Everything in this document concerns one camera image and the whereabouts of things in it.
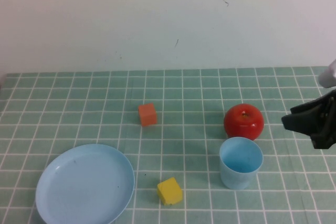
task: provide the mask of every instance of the light blue plate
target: light blue plate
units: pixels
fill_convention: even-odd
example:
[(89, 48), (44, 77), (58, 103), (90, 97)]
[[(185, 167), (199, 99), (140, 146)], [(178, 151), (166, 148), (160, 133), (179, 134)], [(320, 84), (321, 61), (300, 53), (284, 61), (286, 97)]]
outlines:
[(48, 224), (107, 224), (129, 203), (134, 172), (117, 149), (82, 145), (64, 152), (42, 173), (36, 206)]

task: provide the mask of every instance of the plastic cup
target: plastic cup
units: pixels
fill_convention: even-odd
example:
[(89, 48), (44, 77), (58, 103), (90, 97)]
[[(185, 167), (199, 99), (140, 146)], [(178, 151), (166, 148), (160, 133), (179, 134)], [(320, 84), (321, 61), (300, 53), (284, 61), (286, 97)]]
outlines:
[(263, 164), (260, 147), (245, 137), (226, 140), (219, 150), (221, 179), (233, 190), (245, 189)]

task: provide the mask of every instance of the block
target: block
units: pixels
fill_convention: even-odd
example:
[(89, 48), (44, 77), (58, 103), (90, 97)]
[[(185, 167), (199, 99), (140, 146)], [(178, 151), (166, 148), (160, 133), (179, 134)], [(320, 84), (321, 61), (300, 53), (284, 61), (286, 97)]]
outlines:
[(157, 194), (164, 205), (173, 205), (182, 200), (182, 190), (174, 177), (157, 185)]
[(141, 121), (142, 126), (148, 126), (148, 125), (156, 124), (158, 122), (153, 103), (140, 105), (138, 109), (139, 109), (139, 116), (140, 116), (140, 121)]

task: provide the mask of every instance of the table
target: table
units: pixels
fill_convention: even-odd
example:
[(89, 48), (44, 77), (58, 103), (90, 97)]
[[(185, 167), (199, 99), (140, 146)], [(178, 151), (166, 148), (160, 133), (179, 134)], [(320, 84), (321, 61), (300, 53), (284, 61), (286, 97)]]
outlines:
[[(89, 143), (118, 148), (131, 161), (136, 189), (117, 224), (332, 224), (336, 146), (315, 150), (286, 131), (289, 109), (329, 90), (323, 67), (12, 73), (0, 90), (0, 221), (43, 223), (35, 188), (59, 154)], [(142, 128), (138, 105), (153, 102), (158, 123)], [(264, 164), (245, 190), (222, 184), (218, 151), (224, 111), (259, 108), (256, 143)], [(174, 176), (184, 200), (163, 206), (157, 184)]]

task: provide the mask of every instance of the white wall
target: white wall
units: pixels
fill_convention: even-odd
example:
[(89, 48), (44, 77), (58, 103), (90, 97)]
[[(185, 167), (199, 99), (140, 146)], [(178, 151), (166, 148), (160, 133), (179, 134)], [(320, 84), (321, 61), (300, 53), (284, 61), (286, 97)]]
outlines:
[(336, 58), (336, 0), (225, 1), (0, 0), (0, 72), (327, 65)]

